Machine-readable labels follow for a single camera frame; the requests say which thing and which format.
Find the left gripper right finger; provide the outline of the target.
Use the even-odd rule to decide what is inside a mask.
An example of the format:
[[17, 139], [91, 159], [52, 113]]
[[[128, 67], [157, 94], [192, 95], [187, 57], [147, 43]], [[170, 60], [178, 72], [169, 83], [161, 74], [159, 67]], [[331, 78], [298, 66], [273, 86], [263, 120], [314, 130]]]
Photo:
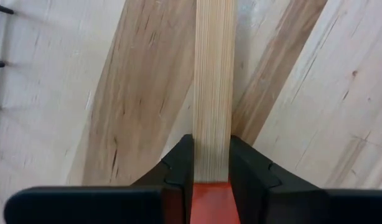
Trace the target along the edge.
[[229, 159], [241, 224], [382, 224], [382, 190], [319, 188], [236, 136]]

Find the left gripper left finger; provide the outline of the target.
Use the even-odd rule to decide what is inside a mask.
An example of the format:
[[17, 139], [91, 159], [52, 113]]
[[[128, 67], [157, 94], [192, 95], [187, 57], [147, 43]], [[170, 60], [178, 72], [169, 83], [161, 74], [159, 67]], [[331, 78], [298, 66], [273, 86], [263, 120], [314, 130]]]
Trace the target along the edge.
[[6, 224], [189, 224], [193, 138], [186, 134], [129, 186], [32, 187], [11, 196]]

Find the red silicone spatula wooden handle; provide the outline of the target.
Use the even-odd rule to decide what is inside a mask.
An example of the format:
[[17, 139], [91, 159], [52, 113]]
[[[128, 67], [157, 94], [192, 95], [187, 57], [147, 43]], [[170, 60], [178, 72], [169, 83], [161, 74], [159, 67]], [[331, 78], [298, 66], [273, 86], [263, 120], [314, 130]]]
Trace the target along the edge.
[[229, 184], [236, 0], [197, 0], [190, 224], [239, 224]]

